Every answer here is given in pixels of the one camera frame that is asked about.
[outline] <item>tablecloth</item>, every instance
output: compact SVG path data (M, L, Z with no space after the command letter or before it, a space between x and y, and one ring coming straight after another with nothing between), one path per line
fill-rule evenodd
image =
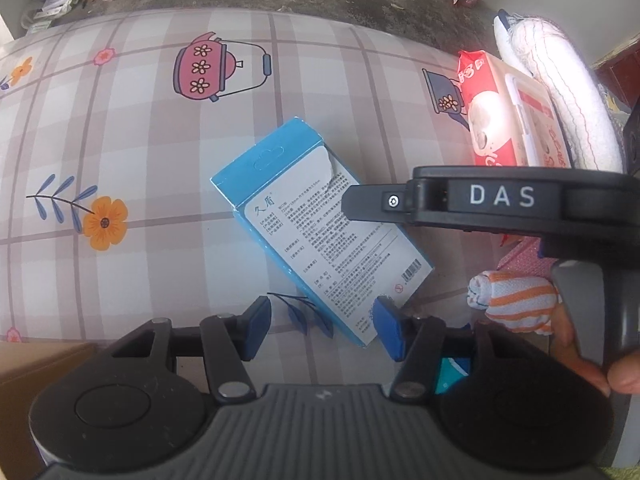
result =
M231 56L204 48L185 67L197 38ZM472 164L456 67L384 32L240 9L102 16L0 47L0 333L105 342L153 317L193 326L295 293L210 177L294 116L364 183ZM464 324L468 280L495 267L498 238L409 234L435 266L410 311ZM396 368L378 341L304 336L277 300L247 367L257 385L385 383Z

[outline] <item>pink teapot illustration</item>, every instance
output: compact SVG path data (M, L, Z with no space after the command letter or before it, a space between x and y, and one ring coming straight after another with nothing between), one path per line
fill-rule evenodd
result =
M208 32L180 50L174 90L189 99L212 102L258 88L271 75L271 56L259 45L223 41Z

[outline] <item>barcode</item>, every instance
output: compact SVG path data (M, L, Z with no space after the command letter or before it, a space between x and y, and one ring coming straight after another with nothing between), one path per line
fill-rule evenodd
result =
M404 278L405 283L409 283L412 277L415 276L415 273L420 270L422 264L418 260L414 260L414 262L409 266L409 268L402 273L402 277Z

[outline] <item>metal screw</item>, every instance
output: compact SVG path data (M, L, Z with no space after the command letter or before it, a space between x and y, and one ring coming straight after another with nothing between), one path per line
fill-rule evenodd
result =
M394 388L396 395L399 395L403 399L417 399L421 397L426 390L422 384L414 383L413 381L396 384Z
M240 381L229 381L228 383L220 384L218 387L218 393L226 399L237 399L238 397L244 397L251 391L251 388L246 383Z

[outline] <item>red and white package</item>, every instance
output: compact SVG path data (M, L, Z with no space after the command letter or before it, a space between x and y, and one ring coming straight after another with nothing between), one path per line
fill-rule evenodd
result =
M482 50L460 51L458 79L477 166L570 166L540 83Z

